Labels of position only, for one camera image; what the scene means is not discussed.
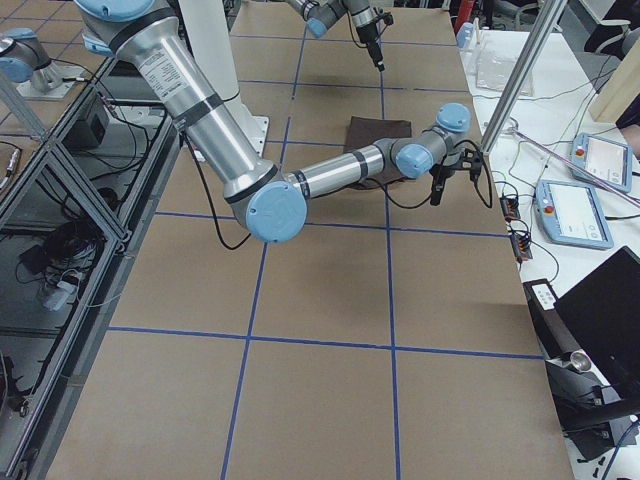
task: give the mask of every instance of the blue tape line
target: blue tape line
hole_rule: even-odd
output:
[[[267,35],[229,35],[231,38],[255,38],[260,40],[302,40],[302,37],[270,37]],[[353,40],[346,40],[341,38],[307,38],[308,41],[312,42],[337,42],[337,43],[353,43]],[[423,47],[456,47],[458,45],[452,43],[430,43],[430,42],[398,42],[398,41],[384,41],[387,45],[415,45],[415,46],[423,46]]]
[[[528,355],[520,353],[500,353],[500,352],[480,352],[473,350],[450,350],[443,348],[422,348],[397,346],[396,350],[401,352],[435,353],[438,355],[458,355],[463,357],[490,357],[509,358],[513,360],[544,360],[542,355]]]
[[[265,337],[252,336],[254,342],[269,343],[287,343],[294,345],[316,345],[321,347],[341,347],[341,348],[358,348],[365,350],[391,350],[389,345],[376,345],[374,343],[350,343],[350,342],[333,342],[329,340],[308,340],[304,338],[282,338],[282,337]]]
[[[25,3],[27,3],[27,0],[23,0],[23,2],[22,2],[20,5],[18,5],[16,8],[14,8],[14,9],[11,11],[11,13],[9,13],[9,15],[7,15],[6,17],[4,17],[4,18],[2,19],[2,22],[4,22],[5,20],[8,20],[8,19],[10,19],[10,18],[15,18],[13,15],[14,15],[18,10],[20,10],[20,9],[24,6],[24,4],[25,4]]]
[[[155,214],[163,217],[186,217],[186,218],[206,218],[206,219],[213,218],[213,216],[203,214],[203,213],[181,213],[181,212],[158,211]],[[218,220],[235,220],[235,217],[218,215]],[[311,225],[314,227],[354,228],[354,229],[364,229],[364,230],[386,230],[387,229],[387,227],[384,227],[384,226],[356,225],[356,224],[349,224],[349,223],[306,222],[305,225]],[[434,230],[429,228],[389,227],[389,230],[392,232],[433,233],[437,235],[457,235],[457,236],[487,237],[487,238],[509,238],[509,235],[503,234],[503,233],[462,232],[457,230]]]
[[[240,366],[240,376],[236,387],[236,396],[233,402],[233,412],[229,424],[229,433],[227,435],[227,446],[224,452],[222,462],[222,470],[220,472],[220,480],[227,478],[227,469],[229,468],[229,458],[231,456],[231,446],[233,444],[233,434],[236,428],[236,420],[238,418],[238,408],[240,406],[240,396],[242,394],[242,384],[244,382],[244,374],[247,369],[247,359],[249,358],[249,346],[251,345],[251,333],[253,331],[253,323],[256,318],[256,310],[258,308],[258,300],[260,298],[260,287],[262,286],[262,275],[264,273],[264,264],[267,258],[267,249],[269,245],[265,243],[262,247],[262,258],[260,259],[260,269],[258,270],[258,279],[256,280],[256,291],[253,296],[253,305],[251,306],[251,317],[249,319],[249,328],[247,329],[247,338],[244,344],[244,352],[242,354],[242,365]]]
[[[60,10],[62,10],[62,7],[64,7],[64,5],[65,5],[64,2],[60,2],[60,6],[58,6],[58,8],[56,8],[55,11],[45,19],[45,21],[44,21],[44,23],[42,25],[40,25],[38,28],[36,28],[34,30],[34,33],[38,33],[38,30],[40,30],[42,27],[44,27],[47,24],[47,22],[49,20],[51,20],[56,13],[58,13]]]
[[[342,85],[342,84],[331,84],[331,83],[308,83],[308,82],[284,82],[282,80],[238,80],[238,83],[258,83],[258,84],[266,84],[266,85],[293,85],[299,87],[323,87],[323,88],[360,88],[360,89],[378,89],[379,86],[376,85]],[[406,90],[404,87],[385,87],[386,90]],[[462,90],[442,90],[443,92],[460,92]]]
[[[391,332],[391,378],[393,385],[393,432],[396,458],[396,480],[402,478],[402,464],[400,454],[400,407],[398,405],[398,359],[396,355],[396,319],[395,298],[393,295],[393,252],[391,248],[391,228],[389,200],[385,198],[386,236],[387,236],[387,283],[389,286],[389,329]]]
[[[468,95],[471,95],[471,93],[469,92],[469,90],[450,90],[450,89],[446,89],[446,88],[414,88],[414,90],[418,91],[418,92],[436,92],[436,93],[466,93]]]
[[[238,83],[265,83],[267,85],[294,85],[294,82],[285,82],[282,80],[240,80]]]
[[[155,335],[174,335],[180,337],[204,337],[204,338],[219,338],[222,340],[251,340],[252,342],[265,342],[265,343],[285,343],[294,345],[315,345],[320,347],[338,347],[338,348],[355,348],[365,350],[387,350],[391,351],[395,349],[400,352],[410,353],[429,353],[435,355],[455,355],[461,357],[489,357],[489,358],[507,358],[513,360],[543,360],[542,355],[530,355],[521,353],[504,353],[504,352],[482,352],[475,350],[455,350],[447,348],[426,348],[426,347],[411,347],[396,345],[379,345],[375,343],[356,343],[356,342],[339,342],[331,340],[313,340],[305,338],[287,338],[287,337],[269,337],[265,335],[241,335],[234,333],[219,333],[219,332],[203,332],[200,330],[171,330],[163,328],[149,328],[149,327],[127,327],[127,326],[110,326],[108,328],[111,332],[123,332],[123,333],[149,333]]]
[[[300,79],[300,68],[302,67],[302,57],[304,55],[304,43],[307,39],[307,29],[305,28],[302,34],[302,42],[300,44],[300,55],[298,56],[298,65],[296,66],[296,77],[293,83],[293,92],[291,92],[291,99],[296,98],[296,91],[298,90],[298,80]]]
[[[431,228],[389,227],[394,232],[437,233],[442,235],[461,235],[468,237],[509,238],[506,233],[463,232],[459,230],[435,230]]]
[[[246,340],[246,335],[235,335],[233,333],[216,333],[216,332],[201,332],[194,330],[167,330],[162,328],[145,328],[145,327],[118,327],[110,326],[108,328],[111,332],[130,332],[130,333],[152,333],[157,335],[175,335],[181,337],[207,337],[207,338],[222,338],[224,340]]]
[[[282,150],[280,151],[280,170],[282,170],[282,166],[284,165],[284,156],[287,151],[290,126],[291,126],[291,116],[287,117],[287,125],[284,128],[284,140],[282,141]]]
[[[155,214],[159,217],[206,218],[207,220],[213,218],[213,215],[206,215],[204,213],[156,212]],[[218,220],[235,220],[235,217],[218,215]]]

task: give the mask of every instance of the silver arm segment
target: silver arm segment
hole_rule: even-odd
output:
[[[418,178],[446,165],[469,128],[470,113],[448,104],[436,125],[416,139],[385,139],[283,175],[261,159],[178,38],[178,20],[165,0],[130,0],[105,10],[96,0],[75,0],[91,31],[87,48],[135,65],[178,129],[198,147],[224,184],[238,222],[265,242],[294,237],[306,220],[306,201],[364,180],[384,168]]]
[[[306,199],[334,192],[361,182],[385,169],[398,169],[405,177],[417,179],[434,166],[458,161],[457,143],[468,131],[471,114],[460,104],[440,109],[436,124],[417,138],[385,138],[373,145],[285,174]]]

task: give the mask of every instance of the metal frame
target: metal frame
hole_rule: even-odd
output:
[[[547,38],[549,38],[566,5],[567,0],[548,0],[542,7],[482,137],[481,148],[483,152],[488,153],[493,149],[500,131],[518,100],[522,85],[547,43]]]
[[[100,78],[107,75],[115,63],[113,60],[103,62],[96,76]],[[158,126],[160,132],[157,141],[151,146],[147,159],[136,175],[131,195],[122,205],[119,215],[112,212],[76,159],[62,145],[62,139],[72,128],[78,114],[92,99],[93,89],[104,91],[101,82],[94,79],[92,83],[94,86],[85,87],[63,118],[47,130],[13,84],[6,77],[0,77],[0,101],[5,102],[30,135],[41,142],[40,148],[0,201],[0,226],[14,216],[38,176],[48,169],[82,205],[106,238],[104,250],[85,287],[82,304],[70,318],[67,317],[69,326],[47,368],[46,377],[31,399],[33,411],[28,421],[24,421],[16,430],[11,427],[8,432],[14,433],[3,437],[0,478],[14,478],[12,475],[22,472],[24,456],[31,451],[31,447],[38,451],[45,450],[41,457],[33,460],[41,472],[36,473],[35,478],[44,476],[79,397],[80,389],[73,386],[78,384],[77,381],[69,381],[60,374],[64,371],[65,376],[68,374],[77,380],[74,377],[79,375],[77,372],[83,372],[82,375],[88,373],[117,304],[109,299],[117,295],[114,292],[123,288],[133,265],[133,257],[128,252],[139,248],[178,155],[177,132],[172,123],[166,121]],[[100,302],[106,302],[104,308],[90,307]],[[13,331],[9,328],[0,332],[0,335],[51,341],[52,331],[43,333],[40,330],[27,330]]]

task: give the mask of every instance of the white table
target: white table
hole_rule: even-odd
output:
[[[528,33],[526,32],[483,32],[485,40],[483,48],[485,52],[496,52],[501,58],[517,57]],[[610,68],[605,65],[604,72]],[[467,68],[467,81],[469,89],[474,95],[474,106],[478,115],[481,129],[484,130],[485,122],[488,122],[498,102],[497,99],[486,97],[498,97],[499,93],[476,87],[476,76],[471,73],[473,68]],[[512,111],[512,117],[519,123],[519,129],[531,138],[541,143],[553,143],[559,140],[573,140],[578,133],[578,124],[587,104],[593,100],[593,87],[580,67],[575,56],[571,52],[567,42],[559,33],[554,33],[549,38],[537,64],[533,69],[533,97],[520,97]],[[558,96],[554,99],[526,101],[525,98],[551,97],[558,93],[577,88],[574,92]],[[615,127],[612,124],[596,123],[587,111],[580,132],[596,133]],[[603,137],[616,141],[624,141],[622,135],[615,128],[602,134]],[[567,155],[571,149],[571,143],[561,143],[555,150]],[[513,165],[518,149],[518,139],[513,136],[503,135],[491,152],[491,166],[496,181],[504,180],[517,187],[520,194],[533,193],[532,188],[521,180],[513,177],[508,170]],[[515,167],[512,169],[517,177],[535,185],[539,178],[572,181],[573,178],[568,169],[558,160],[550,159],[548,168],[544,168],[548,155],[535,147],[523,143],[521,152]],[[635,162],[634,170],[640,171],[640,163]],[[505,193],[512,190],[507,186]],[[631,192],[634,197],[640,196],[640,181],[634,178],[634,186]],[[633,206],[627,204],[609,192],[598,190],[602,207],[607,215],[627,216],[638,212]],[[547,248],[558,259],[560,271],[553,282],[553,287],[559,296],[570,290],[582,280],[588,273],[604,262],[609,256],[623,245],[629,246],[634,252],[640,253],[640,219],[609,222],[615,246],[610,250],[599,251],[586,248],[560,246],[550,243],[542,232],[534,210],[531,208],[531,197],[520,198],[520,210],[523,219],[531,227],[533,240]],[[520,272],[523,282],[538,278],[551,278],[555,274],[553,259],[535,245],[533,260],[524,262]],[[570,456],[574,466],[576,478],[591,478],[594,471],[594,462],[590,464],[578,464],[575,459],[579,453],[571,442],[568,443]],[[640,476],[640,447],[623,448],[618,455],[614,467],[609,472],[609,479],[617,476],[638,478]]]

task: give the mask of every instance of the electronic device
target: electronic device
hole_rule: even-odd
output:
[[[580,346],[623,397],[640,395],[640,258],[614,253],[556,302]]]
[[[617,405],[620,402],[617,393],[603,385],[591,372],[576,373],[550,362],[545,362],[545,366],[560,424],[566,429],[565,433],[582,456],[587,460],[593,460],[620,443],[624,432],[631,425],[628,415],[601,419],[589,427],[567,428],[577,415],[586,416]],[[632,434],[620,445],[635,444],[635,434]]]
[[[556,292],[546,279],[522,284],[536,335],[549,358],[571,356],[581,349],[555,309]]]
[[[541,180],[536,205],[544,231],[553,243],[606,250],[613,239],[594,187]]]
[[[628,145],[581,133],[573,141],[570,159],[617,190],[631,191],[634,156]],[[579,171],[571,170],[571,173],[579,180],[589,181],[589,177]]]
[[[98,95],[78,115],[62,143],[70,149],[100,146],[109,126],[109,116]]]

